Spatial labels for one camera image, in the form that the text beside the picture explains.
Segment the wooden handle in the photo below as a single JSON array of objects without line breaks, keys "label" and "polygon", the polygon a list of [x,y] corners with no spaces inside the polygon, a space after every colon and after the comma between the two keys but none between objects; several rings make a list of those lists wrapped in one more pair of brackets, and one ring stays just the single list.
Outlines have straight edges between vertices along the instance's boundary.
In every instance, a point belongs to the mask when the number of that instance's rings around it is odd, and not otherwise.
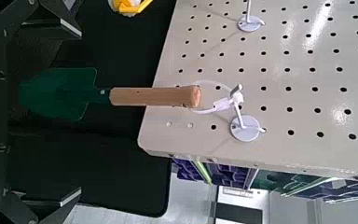
[{"label": "wooden handle", "polygon": [[113,88],[112,105],[170,105],[194,108],[200,104],[199,86],[178,88]]}]

